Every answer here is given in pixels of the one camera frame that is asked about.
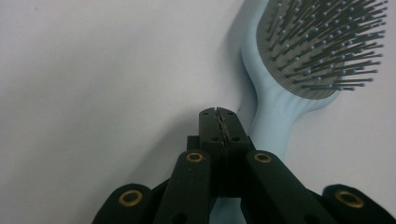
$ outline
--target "brass insert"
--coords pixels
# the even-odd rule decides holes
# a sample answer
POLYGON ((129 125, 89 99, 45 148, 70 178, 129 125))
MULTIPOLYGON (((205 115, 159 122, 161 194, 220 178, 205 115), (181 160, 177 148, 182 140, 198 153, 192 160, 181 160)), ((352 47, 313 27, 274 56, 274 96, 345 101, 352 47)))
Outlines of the brass insert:
POLYGON ((335 197, 338 201, 349 207, 362 208, 364 206, 364 201, 360 197, 344 189, 337 190, 335 192, 335 197))
POLYGON ((123 192, 119 198, 119 203, 125 207, 132 207, 140 203, 143 199, 143 194, 137 189, 130 189, 123 192), (128 196, 134 196, 133 200, 127 200, 128 196))
POLYGON ((204 159, 204 156, 198 152, 192 152, 187 155, 187 160, 191 162, 200 162, 204 159))
POLYGON ((262 152, 256 153, 256 155, 254 155, 254 159, 263 163, 272 161, 272 158, 269 155, 262 152))

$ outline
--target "gray bristle pad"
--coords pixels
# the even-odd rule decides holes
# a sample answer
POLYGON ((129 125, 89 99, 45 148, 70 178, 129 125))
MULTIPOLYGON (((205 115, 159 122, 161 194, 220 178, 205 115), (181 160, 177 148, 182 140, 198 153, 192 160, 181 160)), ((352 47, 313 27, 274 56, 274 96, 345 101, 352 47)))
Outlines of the gray bristle pad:
POLYGON ((257 29, 262 62, 283 88, 305 99, 362 87, 380 64, 373 49, 383 48, 376 41, 384 37, 378 27, 387 2, 270 0, 257 29))

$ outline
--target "hairbrush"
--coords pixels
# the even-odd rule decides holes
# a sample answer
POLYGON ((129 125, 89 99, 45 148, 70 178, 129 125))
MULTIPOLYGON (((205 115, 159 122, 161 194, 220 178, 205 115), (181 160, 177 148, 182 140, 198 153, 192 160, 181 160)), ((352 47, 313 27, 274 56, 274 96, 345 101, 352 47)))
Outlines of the hairbrush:
POLYGON ((373 81, 388 1, 257 2, 241 49, 258 97, 249 135, 283 160, 299 116, 373 81))

